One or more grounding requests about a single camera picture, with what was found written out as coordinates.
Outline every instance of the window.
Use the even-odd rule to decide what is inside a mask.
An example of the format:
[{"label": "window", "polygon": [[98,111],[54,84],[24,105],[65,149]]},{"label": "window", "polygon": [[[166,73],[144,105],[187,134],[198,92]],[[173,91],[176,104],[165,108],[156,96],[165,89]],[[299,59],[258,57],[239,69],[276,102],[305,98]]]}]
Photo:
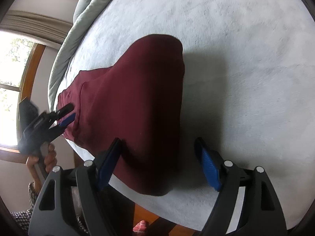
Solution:
[{"label": "window", "polygon": [[0,159],[3,151],[18,152],[18,103],[30,97],[45,46],[0,32]]}]

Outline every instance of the maroon fabric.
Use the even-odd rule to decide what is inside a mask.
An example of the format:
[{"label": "maroon fabric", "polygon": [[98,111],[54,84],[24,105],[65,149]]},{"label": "maroon fabric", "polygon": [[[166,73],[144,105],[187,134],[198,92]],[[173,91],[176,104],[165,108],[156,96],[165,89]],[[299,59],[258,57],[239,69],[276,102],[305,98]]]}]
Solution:
[{"label": "maroon fabric", "polygon": [[94,156],[125,140],[114,174],[139,193],[165,194],[177,167],[184,70],[181,42],[153,34],[112,67],[80,71],[58,96],[59,108],[71,102],[77,113],[64,137]]}]

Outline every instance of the finger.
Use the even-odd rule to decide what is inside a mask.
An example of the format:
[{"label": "finger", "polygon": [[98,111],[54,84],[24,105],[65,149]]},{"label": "finger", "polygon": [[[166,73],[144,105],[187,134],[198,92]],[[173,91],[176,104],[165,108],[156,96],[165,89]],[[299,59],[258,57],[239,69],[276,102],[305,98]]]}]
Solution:
[{"label": "finger", "polygon": [[39,177],[38,177],[38,174],[37,174],[35,167],[34,167],[34,165],[36,164],[35,161],[38,161],[38,157],[29,156],[27,158],[27,161],[26,161],[26,166],[27,166],[28,170],[30,171],[31,176],[34,179],[34,181],[38,181]]},{"label": "finger", "polygon": [[46,166],[46,172],[50,173],[50,171],[57,165],[57,159],[54,159],[51,163]]},{"label": "finger", "polygon": [[49,146],[48,146],[48,151],[49,151],[49,152],[52,152],[52,151],[54,151],[54,150],[55,150],[55,146],[50,143]]},{"label": "finger", "polygon": [[47,166],[49,163],[51,163],[55,158],[56,158],[56,152],[51,151],[50,153],[47,154],[44,160],[44,164]]},{"label": "finger", "polygon": [[30,169],[31,167],[33,167],[38,162],[38,160],[39,160],[39,158],[36,156],[29,156],[27,158],[27,161],[26,161],[26,167],[28,169]]}]

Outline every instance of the metal screw head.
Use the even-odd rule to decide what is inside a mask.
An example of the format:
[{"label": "metal screw head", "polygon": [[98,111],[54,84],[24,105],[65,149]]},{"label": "metal screw head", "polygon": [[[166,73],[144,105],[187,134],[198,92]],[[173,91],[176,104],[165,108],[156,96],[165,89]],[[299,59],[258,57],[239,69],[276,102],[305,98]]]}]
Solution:
[{"label": "metal screw head", "polygon": [[93,165],[93,161],[92,160],[86,160],[85,162],[84,162],[84,166],[85,167],[90,167],[90,166],[92,166]]},{"label": "metal screw head", "polygon": [[263,167],[257,167],[256,170],[259,172],[259,173],[263,173],[265,170]]},{"label": "metal screw head", "polygon": [[53,172],[57,173],[60,170],[60,166],[53,167]]},{"label": "metal screw head", "polygon": [[226,167],[232,167],[232,166],[233,166],[233,162],[231,162],[230,160],[226,160],[226,161],[224,162],[224,165],[225,165]]}]

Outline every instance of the window frame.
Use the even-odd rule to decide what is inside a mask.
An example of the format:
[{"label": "window frame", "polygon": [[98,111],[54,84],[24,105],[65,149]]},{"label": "window frame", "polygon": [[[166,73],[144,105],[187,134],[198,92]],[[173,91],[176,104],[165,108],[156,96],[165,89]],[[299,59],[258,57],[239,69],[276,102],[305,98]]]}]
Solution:
[{"label": "window frame", "polygon": [[[45,48],[46,48],[45,45],[35,43],[30,52],[30,55],[28,57],[28,60],[26,62],[25,69],[22,75],[20,87],[19,88],[13,87],[15,91],[17,91],[16,88],[19,89],[18,103],[20,103],[24,98],[31,98],[35,75],[36,75],[37,68],[42,58]],[[18,139],[20,139],[23,133],[21,132],[21,129],[19,126],[20,125],[19,106],[17,109],[16,116],[17,116],[17,120],[16,120],[17,137]],[[17,149],[17,146],[0,145],[0,160],[15,162],[15,163],[26,163],[27,156],[20,154],[20,152]]]}]

